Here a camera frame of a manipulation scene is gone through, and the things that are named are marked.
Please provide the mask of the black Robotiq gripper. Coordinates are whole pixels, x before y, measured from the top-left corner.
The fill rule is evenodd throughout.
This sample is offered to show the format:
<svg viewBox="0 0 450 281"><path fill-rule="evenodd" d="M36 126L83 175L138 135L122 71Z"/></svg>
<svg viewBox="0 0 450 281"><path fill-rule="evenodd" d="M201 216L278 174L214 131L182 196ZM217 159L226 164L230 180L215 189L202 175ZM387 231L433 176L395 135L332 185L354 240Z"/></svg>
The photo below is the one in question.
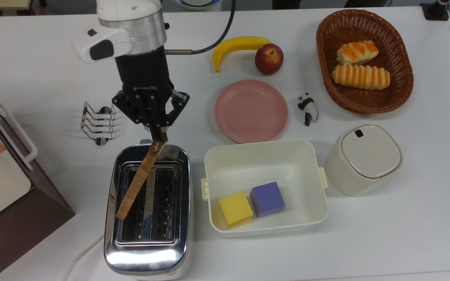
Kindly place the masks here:
<svg viewBox="0 0 450 281"><path fill-rule="evenodd" d="M174 87L170 82L164 50L123 55L116 57L115 62L123 87L111 101L133 123L147 127L152 139L167 142L166 132L180 116L189 95L172 91ZM155 98L144 93L155 94ZM166 114L169 97L173 109Z"/></svg>

